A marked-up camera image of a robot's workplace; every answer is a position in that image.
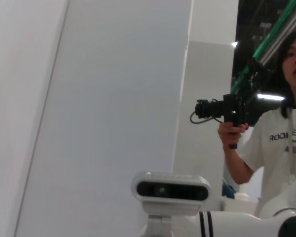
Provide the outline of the person's hand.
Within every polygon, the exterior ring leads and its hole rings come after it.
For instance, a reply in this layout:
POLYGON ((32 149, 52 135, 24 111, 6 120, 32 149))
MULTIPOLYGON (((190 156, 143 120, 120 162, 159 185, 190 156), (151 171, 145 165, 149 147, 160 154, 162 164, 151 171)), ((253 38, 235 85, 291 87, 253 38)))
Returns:
POLYGON ((249 128, 247 123, 234 126, 232 122, 222 122, 218 127, 218 135, 223 147, 229 148, 230 145, 237 144, 241 134, 249 128))

